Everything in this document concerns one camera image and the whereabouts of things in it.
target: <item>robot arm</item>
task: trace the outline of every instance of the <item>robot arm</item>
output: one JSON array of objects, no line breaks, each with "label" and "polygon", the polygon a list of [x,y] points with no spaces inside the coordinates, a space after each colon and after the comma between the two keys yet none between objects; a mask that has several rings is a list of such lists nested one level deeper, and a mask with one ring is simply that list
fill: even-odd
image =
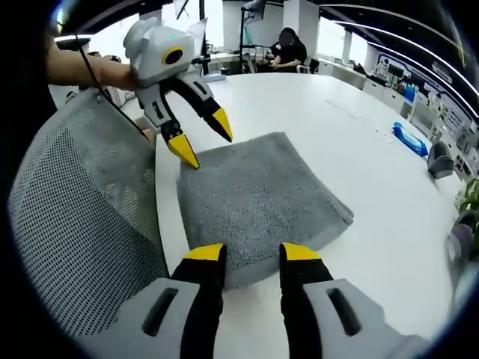
[{"label": "robot arm", "polygon": [[162,134],[171,152],[199,168],[188,138],[165,100],[165,94],[171,90],[181,95],[223,138],[233,140],[225,111],[213,99],[213,93],[201,77],[188,71],[195,48],[191,36],[161,26],[157,18],[150,18],[139,20],[131,27],[123,46],[142,87],[136,96],[144,106],[145,117],[151,129]]}]

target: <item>ceiling light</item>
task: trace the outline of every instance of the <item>ceiling light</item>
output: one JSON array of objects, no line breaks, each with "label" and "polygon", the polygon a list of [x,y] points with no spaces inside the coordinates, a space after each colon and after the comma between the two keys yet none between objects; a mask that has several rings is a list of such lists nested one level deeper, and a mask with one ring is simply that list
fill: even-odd
[{"label": "ceiling light", "polygon": [[399,35],[396,35],[396,34],[393,34],[392,32],[389,32],[389,31],[386,31],[386,30],[382,30],[380,28],[374,28],[373,26],[367,26],[367,25],[362,25],[362,24],[357,24],[355,22],[348,22],[348,21],[338,21],[338,20],[333,20],[333,22],[336,22],[337,24],[342,24],[342,25],[351,25],[351,26],[358,26],[359,28],[368,28],[370,30],[374,30],[374,31],[378,31],[378,32],[382,32],[383,34],[387,34],[387,35],[390,35],[392,37],[396,37],[398,39],[401,39],[402,41],[406,41],[407,43],[410,43],[416,47],[418,47],[419,49],[427,52],[429,55],[432,55],[434,58],[438,59],[439,61],[441,61],[444,65],[446,65],[447,67],[449,67],[456,75],[458,75],[470,88],[471,90],[474,91],[474,93],[476,94],[477,97],[479,97],[479,91],[476,90],[476,88],[474,87],[474,85],[468,81],[468,79],[466,79],[466,77],[463,76],[462,73],[460,73],[459,71],[457,71],[452,65],[450,65],[448,62],[446,62],[445,60],[441,59],[438,55],[436,55],[434,52],[426,49],[425,47],[419,45],[418,43],[415,43],[409,39],[406,39],[405,37],[402,37],[402,36],[399,36]]},{"label": "ceiling light", "polygon": [[[89,40],[93,37],[93,35],[77,35],[77,36],[79,39],[89,39]],[[53,40],[56,43],[60,41],[76,40],[76,36],[75,35],[59,36],[59,37],[55,37]]]},{"label": "ceiling light", "polygon": [[437,73],[433,72],[432,70],[429,70],[427,67],[425,67],[424,65],[421,65],[419,64],[417,61],[415,60],[412,60],[411,58],[401,54],[400,52],[397,52],[397,51],[394,51],[393,49],[390,49],[386,46],[383,46],[383,45],[379,45],[378,43],[372,43],[372,42],[368,42],[370,45],[372,46],[375,46],[375,47],[379,47],[381,49],[384,49],[384,50],[388,50],[390,52],[392,52],[393,54],[395,55],[399,55],[399,56],[402,56],[403,58],[405,58],[406,60],[408,61],[411,61],[414,65],[417,65],[419,66],[421,69],[423,69],[424,71],[427,71],[428,73],[430,73],[431,75],[433,75],[434,77],[436,77],[438,80],[440,80],[441,82],[444,83],[444,85],[446,85],[449,90],[451,90],[453,93],[456,94],[457,97],[459,97],[461,99],[461,101],[464,102],[464,104],[467,106],[467,108],[469,110],[471,110],[472,114],[474,114],[475,117],[479,117],[478,114],[476,113],[476,111],[474,111],[474,109],[472,108],[471,105],[469,105],[469,103],[464,99],[464,97],[462,97],[459,92],[456,91],[456,89],[454,89],[447,81],[445,81],[441,76],[439,76]]}]

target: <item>office chair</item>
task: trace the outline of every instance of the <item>office chair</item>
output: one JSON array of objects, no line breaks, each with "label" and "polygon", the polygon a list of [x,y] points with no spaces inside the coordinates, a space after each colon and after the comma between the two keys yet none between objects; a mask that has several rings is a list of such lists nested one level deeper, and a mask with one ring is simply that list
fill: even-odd
[{"label": "office chair", "polygon": [[8,212],[27,274],[71,337],[97,334],[119,306],[167,277],[154,148],[97,89],[61,107],[28,148]]},{"label": "office chair", "polygon": [[431,147],[427,158],[427,170],[436,180],[450,176],[454,172],[454,161],[443,142],[436,142]]},{"label": "office chair", "polygon": [[298,65],[296,71],[298,73],[317,73],[320,62],[314,58],[311,58],[309,61],[309,66]]}]

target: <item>gray gripper housing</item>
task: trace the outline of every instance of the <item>gray gripper housing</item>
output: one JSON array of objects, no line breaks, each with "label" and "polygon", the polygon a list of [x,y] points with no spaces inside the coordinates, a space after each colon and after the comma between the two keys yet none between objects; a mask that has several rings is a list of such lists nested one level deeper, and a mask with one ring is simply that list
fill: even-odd
[{"label": "gray gripper housing", "polygon": [[183,329],[199,288],[157,279],[121,305],[108,329],[75,339],[93,358],[180,359]]},{"label": "gray gripper housing", "polygon": [[386,324],[384,310],[345,279],[303,286],[316,316],[324,359],[413,359],[427,341]]}]

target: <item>gray towel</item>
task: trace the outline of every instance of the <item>gray towel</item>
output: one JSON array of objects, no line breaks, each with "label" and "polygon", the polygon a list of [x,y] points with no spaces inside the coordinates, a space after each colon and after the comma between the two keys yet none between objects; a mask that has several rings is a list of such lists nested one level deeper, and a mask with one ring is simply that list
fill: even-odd
[{"label": "gray towel", "polygon": [[318,251],[353,222],[283,132],[199,153],[198,161],[198,170],[181,167],[183,224],[190,248],[228,246],[225,288],[276,273],[281,242]]}]

